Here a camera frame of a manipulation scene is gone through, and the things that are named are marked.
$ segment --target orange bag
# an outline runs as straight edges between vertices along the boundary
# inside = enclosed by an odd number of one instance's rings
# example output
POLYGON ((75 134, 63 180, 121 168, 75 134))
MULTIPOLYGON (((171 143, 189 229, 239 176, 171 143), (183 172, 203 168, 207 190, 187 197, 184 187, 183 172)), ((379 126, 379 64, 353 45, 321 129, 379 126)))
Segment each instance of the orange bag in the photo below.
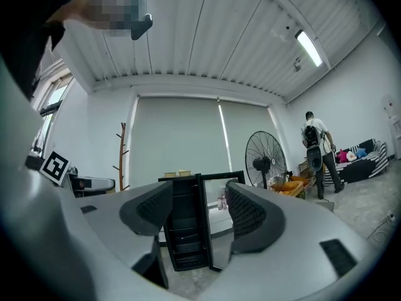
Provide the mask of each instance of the orange bag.
POLYGON ((292 180, 292 181, 301 181, 301 182, 303 182, 303 186, 306 186, 306 185, 309 184, 309 181, 306 178, 303 178, 303 177, 290 176, 289 179, 292 180))
POLYGON ((298 184, 296 183, 291 183, 291 182, 285 182, 283 185, 280 184, 273 184, 271 188, 273 188, 275 191, 292 191, 294 188, 297 187, 298 184))

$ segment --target concrete floor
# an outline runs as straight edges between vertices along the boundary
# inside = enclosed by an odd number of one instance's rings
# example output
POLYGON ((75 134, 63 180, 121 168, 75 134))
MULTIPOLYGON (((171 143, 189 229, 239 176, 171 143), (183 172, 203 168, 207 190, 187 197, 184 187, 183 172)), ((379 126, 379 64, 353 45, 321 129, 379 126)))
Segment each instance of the concrete floor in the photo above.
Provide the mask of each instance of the concrete floor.
MULTIPOLYGON (((354 229, 360 236, 377 248, 383 248, 391 237, 394 226, 386 222, 388 212, 400 219, 401 161, 392 160, 387 172, 360 182, 346 184, 338 194, 333 187, 325 188, 325 199, 334 202, 334 213, 354 229), (370 236, 382 224, 377 233, 370 236)), ((316 186, 307 193, 306 200, 321 202, 316 186)))
MULTIPOLYGON (((347 184, 338 194, 334 188, 325 188, 325 199, 335 204, 333 212, 378 251, 385 248, 394 229, 394 224, 386 222, 387 213, 393 213, 396 220, 401 218, 401 161, 392 160, 387 169, 371 179, 347 184)), ((321 202, 316 186, 307 193, 306 200, 321 202)), ((219 275, 209 268, 175 272, 167 248, 162 248, 162 257, 169 291, 190 300, 195 300, 219 275)))

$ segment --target white shirt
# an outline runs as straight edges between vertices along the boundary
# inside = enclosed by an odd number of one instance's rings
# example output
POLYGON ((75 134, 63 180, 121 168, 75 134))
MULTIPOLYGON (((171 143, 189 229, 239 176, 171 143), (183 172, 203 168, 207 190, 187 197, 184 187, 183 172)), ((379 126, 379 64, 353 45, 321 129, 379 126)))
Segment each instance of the white shirt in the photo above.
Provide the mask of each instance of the white shirt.
MULTIPOLYGON (((319 133, 321 133, 321 132, 327 133, 328 132, 327 127, 324 125, 324 123, 320 119, 312 118, 312 119, 307 120, 301 128, 302 140, 304 140, 303 133, 307 126, 316 127, 319 133)), ((326 135, 325 135, 324 139, 323 139, 323 137, 320 139, 319 148, 320 148, 321 155, 323 155, 323 156, 326 154, 329 154, 331 152, 330 142, 326 135)))

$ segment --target pink pillow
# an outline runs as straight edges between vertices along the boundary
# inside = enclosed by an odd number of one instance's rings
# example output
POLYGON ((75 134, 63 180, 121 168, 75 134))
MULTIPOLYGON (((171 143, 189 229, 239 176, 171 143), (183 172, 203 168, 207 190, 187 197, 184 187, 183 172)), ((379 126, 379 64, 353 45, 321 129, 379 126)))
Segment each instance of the pink pillow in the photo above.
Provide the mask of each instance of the pink pillow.
POLYGON ((346 159, 346 152, 344 152, 342 149, 340 149, 340 153, 337 155, 337 158, 340 160, 340 163, 348 162, 348 159, 346 159))

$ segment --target shoe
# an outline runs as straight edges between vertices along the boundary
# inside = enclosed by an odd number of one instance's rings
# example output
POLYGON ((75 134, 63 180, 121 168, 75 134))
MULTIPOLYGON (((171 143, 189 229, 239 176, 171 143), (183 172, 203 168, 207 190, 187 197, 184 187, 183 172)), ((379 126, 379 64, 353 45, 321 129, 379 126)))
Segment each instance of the shoe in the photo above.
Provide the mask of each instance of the shoe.
POLYGON ((344 187, 345 187, 345 184, 344 184, 344 183, 341 183, 340 188, 339 188, 339 189, 336 189, 334 193, 337 194, 337 193, 341 192, 341 191, 344 189, 344 187))

